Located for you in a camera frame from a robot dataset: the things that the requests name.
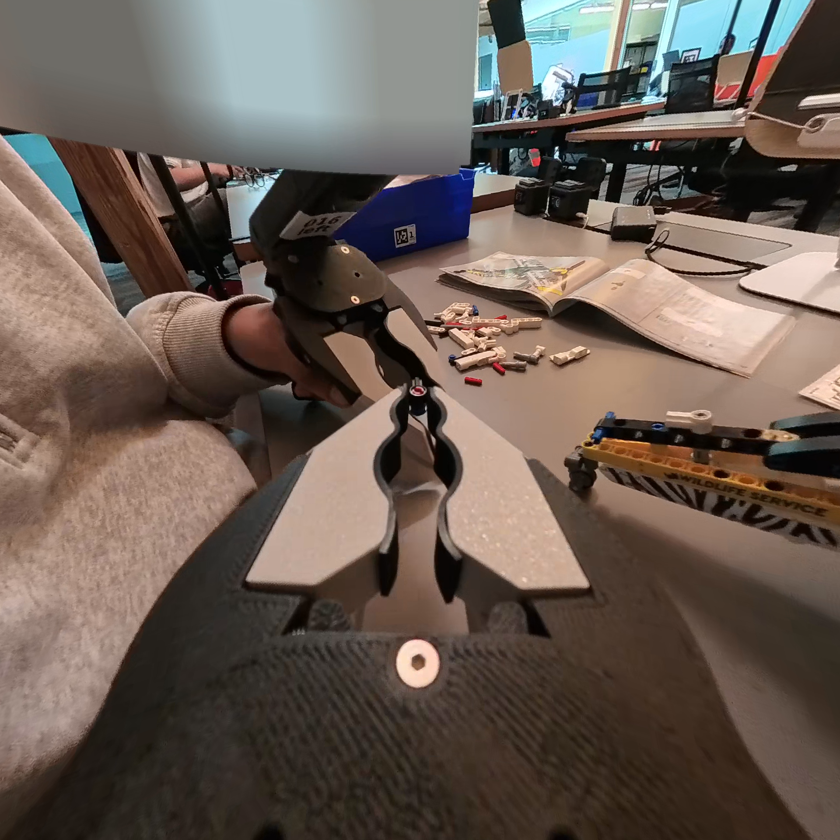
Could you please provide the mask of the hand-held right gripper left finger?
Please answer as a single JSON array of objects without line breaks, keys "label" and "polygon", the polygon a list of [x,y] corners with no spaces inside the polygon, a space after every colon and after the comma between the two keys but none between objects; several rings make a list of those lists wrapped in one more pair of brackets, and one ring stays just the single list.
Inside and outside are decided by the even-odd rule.
[{"label": "hand-held right gripper left finger", "polygon": [[317,445],[245,578],[256,590],[371,599],[396,580],[396,510],[405,390],[398,388]]}]

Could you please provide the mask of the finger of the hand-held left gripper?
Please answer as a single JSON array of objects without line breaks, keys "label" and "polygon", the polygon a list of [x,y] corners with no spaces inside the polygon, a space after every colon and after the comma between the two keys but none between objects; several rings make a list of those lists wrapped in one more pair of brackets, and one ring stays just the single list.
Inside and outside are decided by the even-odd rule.
[{"label": "finger of the hand-held left gripper", "polygon": [[412,337],[400,324],[373,329],[355,324],[322,340],[320,365],[348,404],[372,404],[414,380]]},{"label": "finger of the hand-held left gripper", "polygon": [[416,305],[393,283],[386,284],[384,304],[385,355],[404,369],[408,381],[419,379],[425,385],[443,387],[438,348]]}]

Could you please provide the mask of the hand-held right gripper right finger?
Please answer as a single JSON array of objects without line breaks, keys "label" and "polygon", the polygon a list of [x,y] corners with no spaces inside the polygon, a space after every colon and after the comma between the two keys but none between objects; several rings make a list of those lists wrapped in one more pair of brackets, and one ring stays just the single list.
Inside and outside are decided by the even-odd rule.
[{"label": "hand-held right gripper right finger", "polygon": [[523,453],[436,387],[427,398],[437,509],[434,572],[446,602],[581,595],[588,581]]}]

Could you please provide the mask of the pile of lego pieces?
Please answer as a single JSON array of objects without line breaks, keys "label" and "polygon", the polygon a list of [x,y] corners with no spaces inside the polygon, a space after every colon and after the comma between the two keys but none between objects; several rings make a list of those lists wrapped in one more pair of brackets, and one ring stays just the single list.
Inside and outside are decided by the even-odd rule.
[{"label": "pile of lego pieces", "polygon": [[456,353],[448,356],[448,364],[464,376],[471,386],[482,385],[476,371],[490,368],[499,375],[509,372],[524,373],[537,366],[541,360],[548,360],[557,367],[564,367],[591,354],[583,345],[556,353],[548,353],[546,347],[535,345],[529,352],[509,353],[501,344],[526,331],[540,330],[540,317],[509,317],[504,314],[495,318],[484,318],[478,307],[469,302],[454,302],[425,321],[427,332],[438,339],[448,339],[458,347]]}]

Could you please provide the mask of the yellow black lego model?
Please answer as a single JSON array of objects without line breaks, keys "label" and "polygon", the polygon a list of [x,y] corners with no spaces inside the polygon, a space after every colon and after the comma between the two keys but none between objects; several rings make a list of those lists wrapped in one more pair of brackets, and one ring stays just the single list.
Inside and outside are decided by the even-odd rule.
[{"label": "yellow black lego model", "polygon": [[839,415],[766,427],[717,425],[711,412],[657,422],[609,412],[564,460],[572,491],[603,476],[714,518],[839,551]]}]

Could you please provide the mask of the open lego instruction booklet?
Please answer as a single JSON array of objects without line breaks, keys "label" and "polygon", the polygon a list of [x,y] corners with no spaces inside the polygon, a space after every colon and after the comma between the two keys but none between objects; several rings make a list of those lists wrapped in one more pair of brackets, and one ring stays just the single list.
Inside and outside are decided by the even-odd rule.
[{"label": "open lego instruction booklet", "polygon": [[750,377],[795,326],[791,315],[717,297],[645,259],[496,252],[441,270],[438,281],[550,318],[576,302],[693,361]]}]

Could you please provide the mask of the person's left hand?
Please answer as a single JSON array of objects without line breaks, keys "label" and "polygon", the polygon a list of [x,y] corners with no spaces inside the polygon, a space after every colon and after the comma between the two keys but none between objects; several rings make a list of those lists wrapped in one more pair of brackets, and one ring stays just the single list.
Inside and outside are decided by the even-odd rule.
[{"label": "person's left hand", "polygon": [[266,379],[287,380],[296,398],[350,407],[351,403],[330,378],[293,353],[272,303],[252,302],[229,308],[224,315],[222,336],[228,353],[239,363],[256,369]]}]

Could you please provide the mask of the blue plastic bin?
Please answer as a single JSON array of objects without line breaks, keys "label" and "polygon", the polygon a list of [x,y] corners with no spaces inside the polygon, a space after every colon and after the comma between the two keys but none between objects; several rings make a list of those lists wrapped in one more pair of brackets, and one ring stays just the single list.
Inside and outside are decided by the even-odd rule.
[{"label": "blue plastic bin", "polygon": [[389,185],[333,237],[376,263],[467,239],[475,177],[473,170],[461,169]]}]

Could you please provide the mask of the black battery charger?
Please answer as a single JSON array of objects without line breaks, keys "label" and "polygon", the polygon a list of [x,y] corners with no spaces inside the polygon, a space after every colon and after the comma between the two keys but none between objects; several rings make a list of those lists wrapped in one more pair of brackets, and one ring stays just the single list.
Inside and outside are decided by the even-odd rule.
[{"label": "black battery charger", "polygon": [[592,189],[591,185],[575,180],[552,183],[546,217],[558,223],[577,224],[587,217]]},{"label": "black battery charger", "polygon": [[551,185],[551,182],[539,178],[521,178],[514,188],[514,211],[527,217],[544,216],[547,212]]}]

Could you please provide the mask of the black power adapter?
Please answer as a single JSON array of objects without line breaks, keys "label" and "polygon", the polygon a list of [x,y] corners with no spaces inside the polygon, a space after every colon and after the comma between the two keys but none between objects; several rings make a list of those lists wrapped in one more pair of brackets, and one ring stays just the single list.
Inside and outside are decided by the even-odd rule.
[{"label": "black power adapter", "polygon": [[613,210],[610,238],[614,242],[649,245],[655,238],[657,225],[657,216],[652,206],[619,204]]}]

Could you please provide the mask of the black and tan hanging panel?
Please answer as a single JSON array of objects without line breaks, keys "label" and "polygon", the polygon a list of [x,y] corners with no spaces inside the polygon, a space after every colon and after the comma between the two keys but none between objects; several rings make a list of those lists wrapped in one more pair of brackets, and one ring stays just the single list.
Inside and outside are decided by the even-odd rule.
[{"label": "black and tan hanging panel", "polygon": [[489,1],[487,11],[497,42],[501,92],[530,91],[533,88],[532,50],[526,38],[522,2]]}]

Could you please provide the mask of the zebra striped sticker sheet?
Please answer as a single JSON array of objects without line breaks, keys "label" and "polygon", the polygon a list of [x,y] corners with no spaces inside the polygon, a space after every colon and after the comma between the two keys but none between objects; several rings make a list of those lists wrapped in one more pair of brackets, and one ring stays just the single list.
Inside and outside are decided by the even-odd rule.
[{"label": "zebra striped sticker sheet", "polygon": [[805,399],[826,406],[835,412],[839,412],[840,397],[840,367],[837,365],[829,372],[822,375],[814,383],[799,391],[799,396]]}]

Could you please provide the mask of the silver monitor stand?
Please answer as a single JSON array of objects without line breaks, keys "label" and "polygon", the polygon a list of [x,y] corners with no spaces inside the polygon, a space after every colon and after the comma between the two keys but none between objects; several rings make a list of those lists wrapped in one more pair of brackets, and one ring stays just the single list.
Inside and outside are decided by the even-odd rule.
[{"label": "silver monitor stand", "polygon": [[793,245],[775,263],[738,281],[750,295],[795,307],[839,315],[838,235],[810,234],[794,230],[747,224],[761,239],[794,237]]}]

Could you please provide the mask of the black computer monitor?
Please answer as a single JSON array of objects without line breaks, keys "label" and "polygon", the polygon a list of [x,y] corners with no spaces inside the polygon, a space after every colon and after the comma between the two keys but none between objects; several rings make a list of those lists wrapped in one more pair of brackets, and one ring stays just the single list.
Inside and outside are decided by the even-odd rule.
[{"label": "black computer monitor", "polygon": [[839,158],[839,2],[812,1],[748,109],[744,139],[769,158]]}]

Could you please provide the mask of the brown wooden frame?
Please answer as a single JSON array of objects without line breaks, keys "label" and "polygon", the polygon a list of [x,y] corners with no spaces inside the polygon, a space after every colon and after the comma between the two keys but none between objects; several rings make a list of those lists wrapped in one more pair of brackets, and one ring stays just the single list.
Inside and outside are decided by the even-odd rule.
[{"label": "brown wooden frame", "polygon": [[49,137],[74,185],[143,294],[191,291],[192,283],[121,150]]}]

